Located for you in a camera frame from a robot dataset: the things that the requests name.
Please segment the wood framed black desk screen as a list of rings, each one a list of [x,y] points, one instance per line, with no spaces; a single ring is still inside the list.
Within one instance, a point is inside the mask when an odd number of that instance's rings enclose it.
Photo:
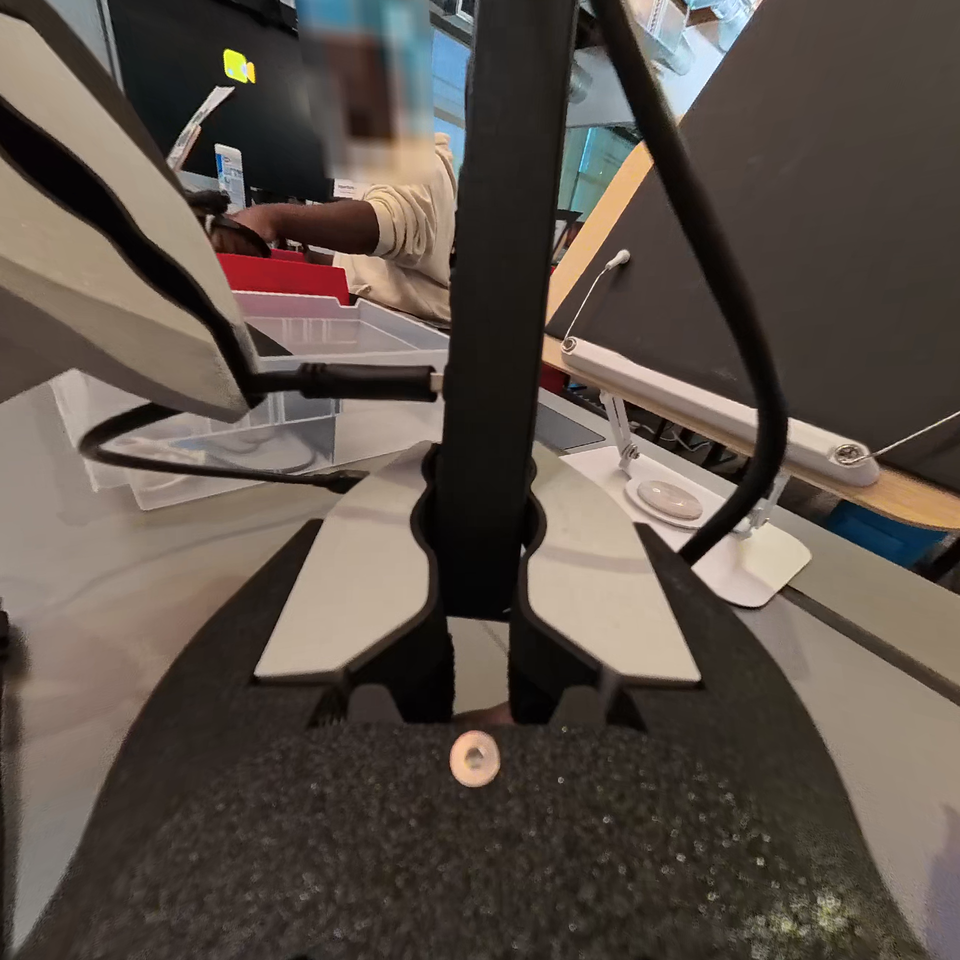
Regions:
[[[679,122],[791,419],[872,451],[958,414],[958,2],[761,2]],[[733,336],[637,147],[554,273],[543,360],[588,342],[756,410]],[[754,454],[688,414],[627,400]],[[891,520],[958,530],[958,418],[871,486],[793,474]]]

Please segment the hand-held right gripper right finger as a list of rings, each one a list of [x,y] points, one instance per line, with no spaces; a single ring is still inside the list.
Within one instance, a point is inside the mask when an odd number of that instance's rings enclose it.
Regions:
[[[517,724],[548,724],[584,689],[601,721],[643,691],[702,690],[637,526],[559,454],[535,443],[529,538],[509,621],[509,704]]]

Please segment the black monitor screen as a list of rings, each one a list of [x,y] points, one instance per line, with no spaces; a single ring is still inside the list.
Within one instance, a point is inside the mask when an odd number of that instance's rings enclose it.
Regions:
[[[163,155],[216,88],[183,170],[214,177],[215,146],[240,152],[247,190],[331,199],[306,89],[294,2],[110,1],[126,98]]]

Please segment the white printed card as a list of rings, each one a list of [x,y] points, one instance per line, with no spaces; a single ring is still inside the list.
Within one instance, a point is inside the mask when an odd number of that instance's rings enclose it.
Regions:
[[[245,210],[247,188],[242,151],[222,143],[214,145],[219,190],[228,199],[228,213]]]

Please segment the red plastic bin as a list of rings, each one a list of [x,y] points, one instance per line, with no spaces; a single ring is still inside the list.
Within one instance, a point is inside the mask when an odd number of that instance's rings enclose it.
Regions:
[[[218,253],[217,259],[234,292],[316,296],[352,304],[342,268],[308,262],[299,253],[275,250],[271,257]]]

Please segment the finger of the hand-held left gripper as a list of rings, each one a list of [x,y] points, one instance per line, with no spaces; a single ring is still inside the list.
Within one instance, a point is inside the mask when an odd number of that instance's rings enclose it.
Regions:
[[[46,119],[43,111],[56,113],[63,127],[69,120],[83,124],[88,138],[101,131],[97,119],[105,114],[186,200],[136,112],[97,58],[54,10],[2,11],[4,105],[29,114],[51,133],[57,130],[56,121]],[[2,374],[14,371],[14,360],[28,358],[25,353],[8,355],[9,360],[2,363]]]
[[[257,352],[178,186],[102,113],[100,131],[2,105],[4,398],[77,369],[220,421],[259,397]]]

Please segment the grey desk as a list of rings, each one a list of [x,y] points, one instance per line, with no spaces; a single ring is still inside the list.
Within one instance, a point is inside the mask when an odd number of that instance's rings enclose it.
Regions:
[[[94,492],[50,387],[2,407],[8,942],[53,895],[129,726],[200,628],[334,497],[253,486],[157,511]],[[958,596],[784,509],[812,561],[734,612],[814,719],[930,954],[958,958]]]

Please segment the black usb hub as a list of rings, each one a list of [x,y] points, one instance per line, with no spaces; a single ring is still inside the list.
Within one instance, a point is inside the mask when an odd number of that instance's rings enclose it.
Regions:
[[[519,579],[578,2],[478,2],[432,544],[450,617]]]

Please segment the blue crate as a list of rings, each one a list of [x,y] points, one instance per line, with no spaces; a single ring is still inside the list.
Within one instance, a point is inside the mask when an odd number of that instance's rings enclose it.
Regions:
[[[913,569],[948,537],[890,519],[849,501],[842,501],[822,521],[822,527],[904,569]]]

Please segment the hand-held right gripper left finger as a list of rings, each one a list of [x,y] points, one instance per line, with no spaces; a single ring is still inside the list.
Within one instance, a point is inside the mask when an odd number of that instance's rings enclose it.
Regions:
[[[400,452],[329,511],[254,668],[259,684],[382,686],[409,723],[450,719],[454,653],[426,535],[435,452]]]

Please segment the clear plastic bin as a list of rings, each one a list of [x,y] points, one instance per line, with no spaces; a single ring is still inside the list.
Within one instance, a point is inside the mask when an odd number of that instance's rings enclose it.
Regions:
[[[335,297],[236,292],[264,370],[295,370],[303,363],[371,366],[447,364],[446,333],[378,304],[358,299],[343,306]],[[72,446],[110,417],[145,400],[78,370],[51,384],[57,411]],[[298,391],[268,396],[234,423],[180,414],[132,432],[112,445],[131,455],[168,464],[230,473],[250,471],[306,475],[346,469],[420,442],[441,439],[443,401],[307,399]],[[261,481],[144,472],[84,460],[94,493],[126,491],[141,511],[216,497]]]

